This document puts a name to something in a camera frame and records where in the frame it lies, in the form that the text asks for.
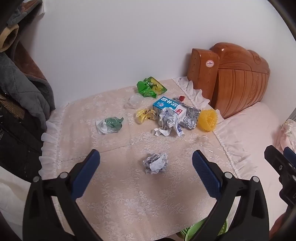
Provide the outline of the pink lace table cover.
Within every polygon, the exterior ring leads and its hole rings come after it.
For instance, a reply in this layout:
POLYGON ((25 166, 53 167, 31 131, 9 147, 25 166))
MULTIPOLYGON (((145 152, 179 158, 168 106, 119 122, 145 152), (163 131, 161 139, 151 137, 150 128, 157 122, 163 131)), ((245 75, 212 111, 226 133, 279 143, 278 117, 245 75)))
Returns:
POLYGON ((43 179, 70 171, 93 149, 100 152, 100 165, 77 204, 103 240, 158 240, 209 214, 215 199, 192 165, 197 136, 214 146, 214 153, 204 153, 207 159, 233 173, 214 132, 196 128, 184 129, 181 137, 155 136, 157 121, 137 123, 136 110, 125 108, 134 93, 130 86, 68 103, 51 113, 43 136, 43 179), (95 122, 114 116, 124 118, 121 130, 99 134, 95 122), (167 153, 168 166, 164 173, 146 174, 143 160, 154 153, 167 153))

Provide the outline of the green yellow drink pouch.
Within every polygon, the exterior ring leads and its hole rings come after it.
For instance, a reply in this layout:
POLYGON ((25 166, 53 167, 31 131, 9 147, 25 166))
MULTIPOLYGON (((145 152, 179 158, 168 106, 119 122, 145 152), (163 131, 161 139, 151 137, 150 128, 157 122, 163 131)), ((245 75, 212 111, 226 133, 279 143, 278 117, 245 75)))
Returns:
POLYGON ((167 89, 158 80, 152 76, 145 78, 137 83, 138 93, 143 97, 157 98, 158 95, 164 94, 167 89))

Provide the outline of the grey quilted jacket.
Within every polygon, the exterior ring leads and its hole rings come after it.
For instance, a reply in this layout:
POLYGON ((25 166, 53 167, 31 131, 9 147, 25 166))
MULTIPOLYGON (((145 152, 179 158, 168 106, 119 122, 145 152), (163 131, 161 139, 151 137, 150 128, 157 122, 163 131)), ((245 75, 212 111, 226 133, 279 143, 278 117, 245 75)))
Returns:
POLYGON ((1 53, 1 90, 38 118, 43 130, 47 129, 46 121, 55 109, 51 86, 44 79, 28 78, 4 52, 1 53))

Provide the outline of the small paper ball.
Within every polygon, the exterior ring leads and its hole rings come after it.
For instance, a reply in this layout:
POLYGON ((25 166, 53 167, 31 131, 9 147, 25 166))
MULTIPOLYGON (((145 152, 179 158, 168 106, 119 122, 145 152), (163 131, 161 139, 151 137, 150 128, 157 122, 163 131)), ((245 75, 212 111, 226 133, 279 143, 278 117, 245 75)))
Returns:
POLYGON ((168 166, 167 153, 154 153, 143 160, 143 165, 146 174, 164 173, 168 166))

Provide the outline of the large printed paper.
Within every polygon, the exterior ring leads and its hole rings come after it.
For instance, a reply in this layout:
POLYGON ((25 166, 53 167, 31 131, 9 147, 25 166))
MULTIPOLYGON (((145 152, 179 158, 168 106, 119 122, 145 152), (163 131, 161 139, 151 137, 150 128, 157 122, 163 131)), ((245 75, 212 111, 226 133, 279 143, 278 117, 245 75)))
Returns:
POLYGON ((184 132, 181 130, 178 119, 178 114, 171 108, 164 108, 159 114, 159 128, 154 129, 154 135, 167 137, 171 134, 171 130, 174 130, 177 136, 181 137, 184 132))

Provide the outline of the blue white milk carton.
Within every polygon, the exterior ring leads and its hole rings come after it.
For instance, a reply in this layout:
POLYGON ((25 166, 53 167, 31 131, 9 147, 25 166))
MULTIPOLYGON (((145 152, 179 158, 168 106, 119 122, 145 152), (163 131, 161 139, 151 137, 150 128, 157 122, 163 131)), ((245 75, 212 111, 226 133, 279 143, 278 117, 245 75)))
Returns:
POLYGON ((165 96, 160 97, 156 102, 154 102, 152 104, 152 108, 156 112, 157 116, 159 116, 164 108, 170 108, 178 115, 179 121, 183 120, 187 114, 187 108, 185 106, 165 96))

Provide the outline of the folded pink blanket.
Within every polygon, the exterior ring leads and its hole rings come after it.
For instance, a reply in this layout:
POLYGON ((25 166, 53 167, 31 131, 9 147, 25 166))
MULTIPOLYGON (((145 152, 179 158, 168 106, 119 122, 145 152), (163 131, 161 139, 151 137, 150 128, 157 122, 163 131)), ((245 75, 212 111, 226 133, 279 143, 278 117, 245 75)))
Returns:
POLYGON ((296 148, 296 123, 294 120, 286 120, 281 126, 276 139, 276 148, 283 153, 286 147, 295 152, 296 148))

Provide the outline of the yellow snack wrapper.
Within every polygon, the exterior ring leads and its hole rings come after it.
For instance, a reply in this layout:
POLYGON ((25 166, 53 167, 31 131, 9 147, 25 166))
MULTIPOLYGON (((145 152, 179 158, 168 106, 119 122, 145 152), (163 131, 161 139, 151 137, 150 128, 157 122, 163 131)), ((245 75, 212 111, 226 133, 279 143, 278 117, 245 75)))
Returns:
POLYGON ((141 109, 139 110, 136 115, 135 115, 135 118, 136 118, 136 121, 137 123, 139 124, 142 124, 144 123, 144 121, 146 120, 153 120, 155 121, 156 120, 156 112, 153 110, 153 109, 141 109))

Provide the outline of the pink bed sheet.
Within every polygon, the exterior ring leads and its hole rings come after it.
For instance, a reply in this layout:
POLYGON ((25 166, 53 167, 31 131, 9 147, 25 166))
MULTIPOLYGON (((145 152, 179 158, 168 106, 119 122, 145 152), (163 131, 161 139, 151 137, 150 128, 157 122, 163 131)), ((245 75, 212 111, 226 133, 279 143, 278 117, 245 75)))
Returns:
POLYGON ((220 122, 214 134, 223 147, 240 179, 259 177, 266 197, 269 225, 286 211, 287 204, 280 198, 282 185, 278 173, 265 160, 264 151, 269 145, 282 151, 282 124, 269 107, 257 102, 253 106, 220 122))

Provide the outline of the yellow spiky ball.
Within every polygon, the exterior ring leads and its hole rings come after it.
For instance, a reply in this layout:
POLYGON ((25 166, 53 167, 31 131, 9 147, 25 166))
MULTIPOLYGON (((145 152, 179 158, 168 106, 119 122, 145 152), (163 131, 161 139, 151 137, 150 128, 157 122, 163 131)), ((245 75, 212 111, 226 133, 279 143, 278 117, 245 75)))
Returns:
POLYGON ((213 109, 202 110, 198 117, 197 127, 205 132, 212 132, 217 125, 218 115, 213 109))

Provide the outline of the wooden headboard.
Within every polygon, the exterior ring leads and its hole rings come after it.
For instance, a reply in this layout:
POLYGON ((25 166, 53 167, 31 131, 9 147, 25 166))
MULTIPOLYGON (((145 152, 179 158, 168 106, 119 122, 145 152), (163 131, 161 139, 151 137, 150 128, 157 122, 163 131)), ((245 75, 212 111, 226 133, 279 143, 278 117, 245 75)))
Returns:
POLYGON ((268 85, 267 61, 255 51, 220 42, 209 50, 192 49, 187 78, 223 118, 262 100, 268 85))

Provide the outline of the clear plastic bottle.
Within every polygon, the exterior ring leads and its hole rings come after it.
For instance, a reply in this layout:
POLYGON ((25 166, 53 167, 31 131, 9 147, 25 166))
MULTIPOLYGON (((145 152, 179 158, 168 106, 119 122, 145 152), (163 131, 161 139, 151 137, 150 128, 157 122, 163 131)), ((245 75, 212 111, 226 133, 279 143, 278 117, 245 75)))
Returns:
POLYGON ((214 146, 207 136, 197 136, 196 142, 203 153, 214 153, 214 146))

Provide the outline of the silver foil wrapper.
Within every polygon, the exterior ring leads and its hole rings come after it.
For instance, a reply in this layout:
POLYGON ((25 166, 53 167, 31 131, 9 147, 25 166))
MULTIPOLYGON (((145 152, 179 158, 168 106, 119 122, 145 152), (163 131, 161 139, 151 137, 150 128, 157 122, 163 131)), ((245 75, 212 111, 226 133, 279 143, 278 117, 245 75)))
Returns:
POLYGON ((193 130, 197 125, 201 110, 198 108, 195 108, 193 106, 188 106, 185 104, 182 104, 182 106, 186 109, 186 115, 179 122, 179 124, 180 124, 180 126, 182 126, 184 128, 187 128, 189 130, 193 130))

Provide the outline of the clear plastic cup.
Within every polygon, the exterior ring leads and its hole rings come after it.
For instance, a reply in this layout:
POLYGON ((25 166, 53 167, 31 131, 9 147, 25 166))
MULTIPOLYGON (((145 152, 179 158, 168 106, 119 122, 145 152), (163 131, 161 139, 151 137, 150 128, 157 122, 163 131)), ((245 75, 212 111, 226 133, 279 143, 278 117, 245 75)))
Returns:
POLYGON ((132 95, 125 104, 125 108, 129 109, 138 109, 141 107, 144 97, 139 94, 135 93, 132 95))

